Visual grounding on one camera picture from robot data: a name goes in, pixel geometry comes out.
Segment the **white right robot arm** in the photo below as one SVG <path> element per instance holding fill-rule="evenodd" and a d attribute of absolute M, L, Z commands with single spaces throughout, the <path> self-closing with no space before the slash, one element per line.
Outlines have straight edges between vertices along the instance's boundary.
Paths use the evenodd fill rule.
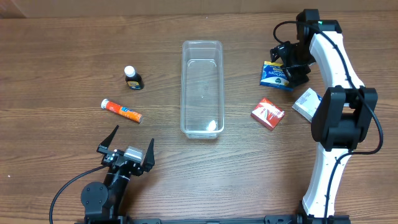
<path fill-rule="evenodd" d="M 379 132 L 379 143 L 371 153 L 382 147 L 383 131 L 374 113 L 377 91 L 367 88 L 353 70 L 338 21 L 322 20 L 318 10 L 305 9 L 292 23 L 298 41 L 280 41 L 270 50 L 271 61 L 282 61 L 292 88 L 309 81 L 310 65 L 316 63 L 326 89 L 312 118 L 317 158 L 297 221 L 349 223 L 349 217 L 335 215 L 335 197 L 346 163 L 360 153 L 356 148 L 364 141 L 372 121 Z"/>

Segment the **white plaster box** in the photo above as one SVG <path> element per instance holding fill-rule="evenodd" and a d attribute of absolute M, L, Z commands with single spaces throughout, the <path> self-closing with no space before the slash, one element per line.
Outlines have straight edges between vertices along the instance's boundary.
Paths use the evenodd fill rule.
<path fill-rule="evenodd" d="M 309 88 L 292 105 L 292 108 L 311 123 L 321 100 L 322 97 Z"/>

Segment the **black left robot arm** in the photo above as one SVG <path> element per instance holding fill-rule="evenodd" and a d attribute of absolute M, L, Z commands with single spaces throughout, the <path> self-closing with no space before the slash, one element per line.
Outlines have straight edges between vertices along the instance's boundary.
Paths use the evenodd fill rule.
<path fill-rule="evenodd" d="M 96 150 L 103 155 L 101 164 L 108 169 L 104 181 L 91 182 L 81 192 L 85 223 L 132 223 L 128 215 L 120 212 L 127 185 L 132 176 L 149 172 L 155 165 L 153 139 L 146 153 L 132 146 L 125 151 L 111 151 L 109 146 L 117 130 L 115 127 Z"/>

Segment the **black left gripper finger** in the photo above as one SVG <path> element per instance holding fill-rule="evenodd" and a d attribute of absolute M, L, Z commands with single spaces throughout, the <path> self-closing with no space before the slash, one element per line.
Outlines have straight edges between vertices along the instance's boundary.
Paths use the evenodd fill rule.
<path fill-rule="evenodd" d="M 119 128 L 119 126 L 116 125 L 116 127 L 113 129 L 113 131 L 111 132 L 111 134 L 110 134 L 108 137 L 106 137 L 106 138 L 100 143 L 100 146 L 101 146 L 101 147 L 108 148 L 108 147 L 111 145 L 111 142 L 113 141 L 113 138 L 114 138 L 114 136 L 115 136 L 115 134 L 116 134 L 118 128 Z"/>
<path fill-rule="evenodd" d="M 155 158 L 154 158 L 154 138 L 151 139 L 149 147 L 146 152 L 146 156 L 142 163 L 143 171 L 149 172 L 155 165 Z"/>

